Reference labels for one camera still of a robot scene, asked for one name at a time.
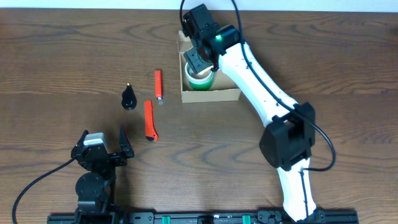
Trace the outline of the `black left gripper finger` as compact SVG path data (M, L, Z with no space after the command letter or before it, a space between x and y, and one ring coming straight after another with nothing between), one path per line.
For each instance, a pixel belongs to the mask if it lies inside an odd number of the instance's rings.
M76 143L76 146L83 146L84 145L84 140L85 140L87 135L88 135L88 131L84 130L83 134L81 135L81 138Z
M127 138L124 126L121 126L119 132L119 147L121 148L121 151L125 154L126 158L134 157L134 150Z

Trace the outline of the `yellow sticky note pad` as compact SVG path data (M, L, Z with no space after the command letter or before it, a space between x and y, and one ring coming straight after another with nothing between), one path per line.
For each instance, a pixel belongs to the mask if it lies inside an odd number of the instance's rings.
M213 67L207 67L207 68L205 68L204 70L198 72L198 75L203 75L203 74L205 74L205 73L212 72L212 70L211 70L212 68L213 68Z

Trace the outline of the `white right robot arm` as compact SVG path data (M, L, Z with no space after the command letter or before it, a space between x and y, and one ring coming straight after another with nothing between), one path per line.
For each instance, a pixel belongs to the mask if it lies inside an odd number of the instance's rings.
M278 171L286 214L295 222L309 221L317 209L307 186L318 129L312 105L298 104L277 86L254 58L241 26L221 27L204 4L179 17L193 44L184 54L190 68L220 70L244 93L265 127L259 146Z

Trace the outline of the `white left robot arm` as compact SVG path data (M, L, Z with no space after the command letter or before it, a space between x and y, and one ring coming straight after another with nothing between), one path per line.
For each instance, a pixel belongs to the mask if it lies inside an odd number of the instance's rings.
M116 168L127 164L127 154L109 153L107 148L103 133L85 130L71 152L71 157L87 170L75 186L78 211L87 217L120 212L114 204Z

